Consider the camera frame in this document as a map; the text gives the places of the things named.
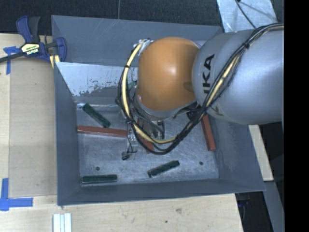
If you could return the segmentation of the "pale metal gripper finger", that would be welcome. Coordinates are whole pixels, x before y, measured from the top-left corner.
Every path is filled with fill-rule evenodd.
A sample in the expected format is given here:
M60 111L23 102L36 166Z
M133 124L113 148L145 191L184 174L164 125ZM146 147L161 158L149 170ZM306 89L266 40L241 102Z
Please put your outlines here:
M129 159L134 159L137 153L137 140L134 134L128 136L127 154Z

